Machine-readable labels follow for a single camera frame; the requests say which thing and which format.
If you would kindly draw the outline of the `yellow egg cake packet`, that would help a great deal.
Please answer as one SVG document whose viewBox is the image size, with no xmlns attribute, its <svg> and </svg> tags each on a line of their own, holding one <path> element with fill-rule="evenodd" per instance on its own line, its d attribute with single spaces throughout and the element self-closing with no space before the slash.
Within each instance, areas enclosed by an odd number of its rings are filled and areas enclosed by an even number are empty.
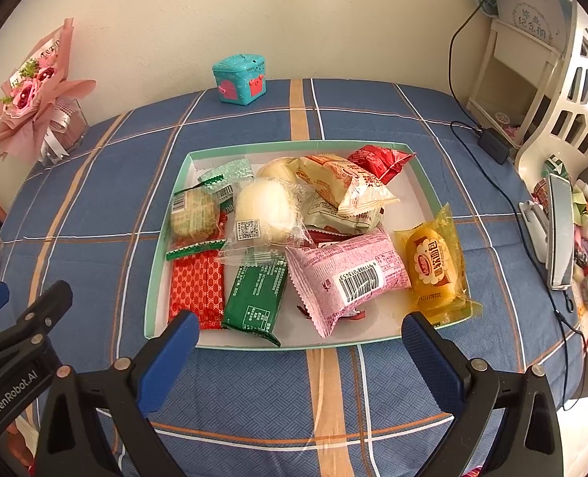
<svg viewBox="0 0 588 477">
<path fill-rule="evenodd" d="M 450 204 L 443 205 L 431 221 L 394 231 L 392 240 L 411 280 L 413 306 L 433 326 L 482 314 L 483 306 L 470 297 Z"/>
</svg>

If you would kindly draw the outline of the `red patterned snack bar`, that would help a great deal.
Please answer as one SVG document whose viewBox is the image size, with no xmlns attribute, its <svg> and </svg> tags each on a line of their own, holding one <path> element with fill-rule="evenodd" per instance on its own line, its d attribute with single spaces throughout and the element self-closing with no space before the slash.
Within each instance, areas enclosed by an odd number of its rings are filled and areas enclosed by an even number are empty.
<svg viewBox="0 0 588 477">
<path fill-rule="evenodd" d="M 224 267 L 215 251 L 184 256 L 172 262 L 169 322 L 182 310 L 188 310 L 197 316 L 202 330 L 220 330 L 224 307 Z"/>
</svg>

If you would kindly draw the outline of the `green edged cookie packet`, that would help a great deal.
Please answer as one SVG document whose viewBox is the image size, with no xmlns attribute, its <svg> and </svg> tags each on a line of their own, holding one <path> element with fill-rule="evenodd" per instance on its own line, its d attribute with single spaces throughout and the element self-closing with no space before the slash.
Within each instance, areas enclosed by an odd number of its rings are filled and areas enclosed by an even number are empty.
<svg viewBox="0 0 588 477">
<path fill-rule="evenodd" d="M 206 251 L 218 251 L 225 243 L 227 214 L 204 185 L 176 192 L 170 206 L 167 261 Z"/>
</svg>

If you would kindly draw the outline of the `dark green snack bar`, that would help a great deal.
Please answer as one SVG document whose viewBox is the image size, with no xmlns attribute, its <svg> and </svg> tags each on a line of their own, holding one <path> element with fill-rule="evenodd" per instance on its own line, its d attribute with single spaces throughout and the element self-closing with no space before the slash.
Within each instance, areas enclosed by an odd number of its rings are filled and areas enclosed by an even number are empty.
<svg viewBox="0 0 588 477">
<path fill-rule="evenodd" d="M 226 301 L 223 328 L 253 334 L 281 347 L 273 334 L 288 280 L 283 257 L 265 265 L 241 266 Z"/>
</svg>

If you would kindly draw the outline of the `pink snack bag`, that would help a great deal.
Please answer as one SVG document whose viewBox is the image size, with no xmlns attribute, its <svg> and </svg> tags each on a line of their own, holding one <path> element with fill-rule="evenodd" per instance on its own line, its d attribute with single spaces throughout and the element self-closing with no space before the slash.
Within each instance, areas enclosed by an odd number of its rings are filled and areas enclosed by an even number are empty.
<svg viewBox="0 0 588 477">
<path fill-rule="evenodd" d="M 402 258 L 380 226 L 322 248 L 288 246 L 285 257 L 294 289 L 323 338 L 359 306 L 412 286 Z"/>
</svg>

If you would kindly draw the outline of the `green white small packet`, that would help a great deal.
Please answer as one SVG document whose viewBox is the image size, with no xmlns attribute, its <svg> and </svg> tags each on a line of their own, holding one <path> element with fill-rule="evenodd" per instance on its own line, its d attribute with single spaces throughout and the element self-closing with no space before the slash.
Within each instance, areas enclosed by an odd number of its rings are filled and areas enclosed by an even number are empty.
<svg viewBox="0 0 588 477">
<path fill-rule="evenodd" d="M 227 161 L 223 165 L 206 171 L 199 176 L 198 181 L 220 205 L 221 209 L 229 213 L 235 208 L 236 185 L 243 180 L 253 178 L 252 166 L 247 158 L 243 157 Z"/>
</svg>

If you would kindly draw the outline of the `round white cake packet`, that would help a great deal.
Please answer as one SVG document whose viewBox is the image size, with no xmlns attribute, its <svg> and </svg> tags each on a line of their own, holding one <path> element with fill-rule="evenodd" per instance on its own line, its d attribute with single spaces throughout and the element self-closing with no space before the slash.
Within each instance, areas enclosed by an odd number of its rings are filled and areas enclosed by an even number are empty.
<svg viewBox="0 0 588 477">
<path fill-rule="evenodd" d="M 304 215 L 313 196 L 305 183 L 273 178 L 237 183 L 218 259 L 229 266 L 269 265 L 282 260 L 286 248 L 311 246 Z"/>
</svg>

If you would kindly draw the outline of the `small red snack packet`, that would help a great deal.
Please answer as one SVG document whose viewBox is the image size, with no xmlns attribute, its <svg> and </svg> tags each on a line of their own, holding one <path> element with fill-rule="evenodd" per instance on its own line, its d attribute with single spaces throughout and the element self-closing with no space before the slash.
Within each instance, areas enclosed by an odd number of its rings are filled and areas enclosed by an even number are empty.
<svg viewBox="0 0 588 477">
<path fill-rule="evenodd" d="M 381 183 L 388 184 L 414 157 L 414 153 L 367 144 L 351 153 L 348 161 L 365 169 Z"/>
</svg>

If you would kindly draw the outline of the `yellow orange snack bag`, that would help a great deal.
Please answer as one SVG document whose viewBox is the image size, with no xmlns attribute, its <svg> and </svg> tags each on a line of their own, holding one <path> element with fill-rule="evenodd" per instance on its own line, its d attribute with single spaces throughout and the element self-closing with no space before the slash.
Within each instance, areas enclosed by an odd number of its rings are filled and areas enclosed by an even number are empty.
<svg viewBox="0 0 588 477">
<path fill-rule="evenodd" d="M 399 201 L 373 173 L 334 154 L 296 157 L 288 162 L 288 169 L 311 185 L 342 217 Z"/>
</svg>

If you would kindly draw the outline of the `pale green snack packet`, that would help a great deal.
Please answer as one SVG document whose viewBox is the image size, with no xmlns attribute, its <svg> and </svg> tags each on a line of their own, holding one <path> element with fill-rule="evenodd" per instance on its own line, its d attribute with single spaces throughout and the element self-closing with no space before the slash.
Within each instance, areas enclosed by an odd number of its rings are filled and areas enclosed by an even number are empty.
<svg viewBox="0 0 588 477">
<path fill-rule="evenodd" d="M 315 194 L 303 204 L 303 222 L 307 227 L 330 231 L 339 235 L 361 235 L 369 233 L 382 220 L 382 208 L 344 217 L 338 210 Z"/>
</svg>

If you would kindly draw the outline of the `blue plaid tablecloth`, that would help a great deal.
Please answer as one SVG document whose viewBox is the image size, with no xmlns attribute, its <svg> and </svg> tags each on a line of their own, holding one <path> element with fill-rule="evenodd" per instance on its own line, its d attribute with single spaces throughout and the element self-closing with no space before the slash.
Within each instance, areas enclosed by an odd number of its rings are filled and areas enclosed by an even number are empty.
<svg viewBox="0 0 588 477">
<path fill-rule="evenodd" d="M 283 80 L 246 107 L 199 91 L 97 123 L 70 161 L 34 168 L 12 204 L 0 231 L 10 290 L 0 330 L 30 304 L 33 281 L 65 280 L 73 306 L 50 335 L 61 360 L 88 372 L 136 354 L 156 239 L 188 153 L 295 136 L 400 142 L 452 207 L 483 307 L 444 335 L 499 370 L 541 364 L 565 398 L 579 385 L 582 343 L 562 335 L 565 299 L 547 294 L 525 252 L 512 208 L 526 187 L 461 120 L 439 91 Z M 336 476 L 412 476 L 448 425 L 397 340 L 320 354 L 197 350 L 152 421 L 189 476 L 319 476 L 324 454 Z"/>
</svg>

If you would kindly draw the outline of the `glass vase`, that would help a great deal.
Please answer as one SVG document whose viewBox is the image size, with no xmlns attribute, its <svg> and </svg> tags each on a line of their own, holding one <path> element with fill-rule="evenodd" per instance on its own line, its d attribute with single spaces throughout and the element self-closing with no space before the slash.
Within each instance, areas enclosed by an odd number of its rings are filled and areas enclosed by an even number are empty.
<svg viewBox="0 0 588 477">
<path fill-rule="evenodd" d="M 59 97 L 50 115 L 38 161 L 45 167 L 71 156 L 86 135 L 88 122 L 77 99 Z"/>
</svg>

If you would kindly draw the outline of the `pink flower bouquet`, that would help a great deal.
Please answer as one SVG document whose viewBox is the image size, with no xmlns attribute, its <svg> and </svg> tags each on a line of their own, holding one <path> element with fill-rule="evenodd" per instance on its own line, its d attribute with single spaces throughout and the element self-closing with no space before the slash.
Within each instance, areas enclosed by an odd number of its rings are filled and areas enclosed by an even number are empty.
<svg viewBox="0 0 588 477">
<path fill-rule="evenodd" d="M 42 37 L 0 89 L 0 158 L 12 156 L 28 164 L 39 163 L 50 115 L 56 99 L 80 100 L 95 90 L 92 79 L 70 76 L 74 19 L 67 18 Z"/>
</svg>

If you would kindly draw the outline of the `white tray with green rim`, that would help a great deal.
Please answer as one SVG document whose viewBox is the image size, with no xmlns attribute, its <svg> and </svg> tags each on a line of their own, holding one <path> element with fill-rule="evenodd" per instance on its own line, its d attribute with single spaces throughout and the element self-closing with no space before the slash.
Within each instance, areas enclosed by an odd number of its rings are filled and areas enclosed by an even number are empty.
<svg viewBox="0 0 588 477">
<path fill-rule="evenodd" d="M 278 141 L 192 151 L 185 156 L 171 192 L 176 193 L 195 185 L 198 177 L 207 170 L 237 158 L 247 158 L 254 169 L 259 169 L 268 161 L 279 157 L 319 153 L 346 157 L 366 143 L 365 140 Z M 399 199 L 386 206 L 382 218 L 382 225 L 388 233 L 406 231 L 422 222 L 430 221 L 442 208 L 418 158 L 413 158 L 405 165 L 401 173 L 388 184 L 388 188 Z M 148 281 L 143 326 L 143 335 L 147 339 L 159 336 L 168 323 L 172 264 L 165 258 L 165 253 L 169 250 L 170 243 L 170 214 L 166 213 Z M 361 307 L 365 312 L 364 319 L 340 320 L 333 334 L 322 338 L 312 322 L 297 309 L 301 303 L 293 284 L 286 283 L 273 328 L 273 334 L 281 342 L 279 347 L 259 336 L 233 330 L 205 330 L 200 334 L 197 346 L 202 349 L 291 351 L 348 347 L 357 343 L 399 339 L 402 320 L 413 310 L 406 291 L 390 291 Z"/>
</svg>

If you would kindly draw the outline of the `black power adapter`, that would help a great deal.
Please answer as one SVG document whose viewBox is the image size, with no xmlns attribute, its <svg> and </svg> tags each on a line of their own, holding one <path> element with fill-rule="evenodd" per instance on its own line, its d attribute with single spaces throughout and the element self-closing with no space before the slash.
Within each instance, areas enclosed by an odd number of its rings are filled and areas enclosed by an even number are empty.
<svg viewBox="0 0 588 477">
<path fill-rule="evenodd" d="M 483 129 L 477 144 L 499 165 L 503 165 L 510 157 L 511 144 L 495 128 Z"/>
</svg>

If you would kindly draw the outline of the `white decorative organizer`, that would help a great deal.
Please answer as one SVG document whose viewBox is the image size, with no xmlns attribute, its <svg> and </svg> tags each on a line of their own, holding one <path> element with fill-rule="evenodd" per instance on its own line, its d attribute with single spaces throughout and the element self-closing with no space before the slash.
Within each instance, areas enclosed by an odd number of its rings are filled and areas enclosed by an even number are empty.
<svg viewBox="0 0 588 477">
<path fill-rule="evenodd" d="M 588 14 L 572 4 L 570 36 L 558 87 L 540 126 L 524 142 L 515 168 L 528 190 L 542 178 L 551 156 L 563 162 L 570 180 L 588 168 Z"/>
</svg>

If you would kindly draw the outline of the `teal toy box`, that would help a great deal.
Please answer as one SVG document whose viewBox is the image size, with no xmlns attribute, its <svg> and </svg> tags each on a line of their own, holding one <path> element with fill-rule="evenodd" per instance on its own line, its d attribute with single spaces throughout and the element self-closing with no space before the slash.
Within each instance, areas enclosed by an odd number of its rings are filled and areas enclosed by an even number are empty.
<svg viewBox="0 0 588 477">
<path fill-rule="evenodd" d="M 266 93 L 265 58 L 259 54 L 236 54 L 212 66 L 221 102 L 247 106 Z"/>
</svg>

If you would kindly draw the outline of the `white shelf unit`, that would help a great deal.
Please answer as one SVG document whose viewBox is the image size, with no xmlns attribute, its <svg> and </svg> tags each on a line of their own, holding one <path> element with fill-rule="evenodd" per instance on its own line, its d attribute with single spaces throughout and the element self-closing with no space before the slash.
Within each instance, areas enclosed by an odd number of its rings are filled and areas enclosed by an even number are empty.
<svg viewBox="0 0 588 477">
<path fill-rule="evenodd" d="M 571 0 L 477 0 L 491 19 L 467 109 L 518 149 L 541 123 L 570 42 Z"/>
</svg>

